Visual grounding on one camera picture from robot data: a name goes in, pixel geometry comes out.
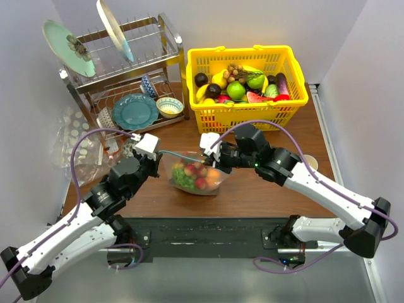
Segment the red yellow apple toy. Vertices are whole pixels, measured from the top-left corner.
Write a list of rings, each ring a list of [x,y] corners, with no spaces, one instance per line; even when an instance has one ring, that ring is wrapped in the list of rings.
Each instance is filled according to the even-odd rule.
[[[209,190],[218,188],[222,182],[220,171],[217,169],[208,169],[205,180]]]

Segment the clear zip bag blue seal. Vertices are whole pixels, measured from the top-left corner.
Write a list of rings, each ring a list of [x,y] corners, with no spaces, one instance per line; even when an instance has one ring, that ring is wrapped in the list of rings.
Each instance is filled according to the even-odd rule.
[[[203,163],[203,156],[189,151],[160,151],[169,183],[198,196],[218,194],[220,185],[230,176]]]

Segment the green grape bunch toy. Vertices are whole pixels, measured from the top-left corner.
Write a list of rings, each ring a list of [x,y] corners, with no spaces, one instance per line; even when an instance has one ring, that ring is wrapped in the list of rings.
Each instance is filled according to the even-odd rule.
[[[183,167],[173,167],[171,170],[171,179],[176,186],[184,190],[196,190],[196,179],[185,173]]]

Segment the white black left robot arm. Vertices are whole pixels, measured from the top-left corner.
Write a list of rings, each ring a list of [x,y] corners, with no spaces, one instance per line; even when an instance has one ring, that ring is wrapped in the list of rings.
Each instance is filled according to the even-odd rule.
[[[161,153],[135,153],[110,169],[69,215],[25,246],[7,247],[1,259],[20,298],[31,300],[50,287],[66,265],[99,249],[130,246],[132,228],[118,215],[149,178],[157,178]]]

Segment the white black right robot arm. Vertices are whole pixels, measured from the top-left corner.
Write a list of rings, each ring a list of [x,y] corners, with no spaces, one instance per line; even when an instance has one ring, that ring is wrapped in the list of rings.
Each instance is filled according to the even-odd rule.
[[[234,127],[235,143],[217,133],[203,133],[199,142],[205,162],[227,174],[234,168],[254,169],[263,180],[298,192],[334,214],[333,218],[290,216],[268,235],[289,248],[305,242],[342,244],[363,258],[373,258],[388,226],[391,204],[384,198],[357,194],[314,170],[301,154],[273,147],[263,132],[243,122]]]

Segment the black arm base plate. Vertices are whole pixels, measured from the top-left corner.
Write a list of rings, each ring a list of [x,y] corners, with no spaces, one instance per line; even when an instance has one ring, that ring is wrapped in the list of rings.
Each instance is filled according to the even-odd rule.
[[[278,259],[302,264],[317,242],[287,247],[275,238],[286,218],[127,218],[131,240],[143,249],[119,247],[107,250],[109,264],[128,266],[133,259],[151,263],[155,258]]]

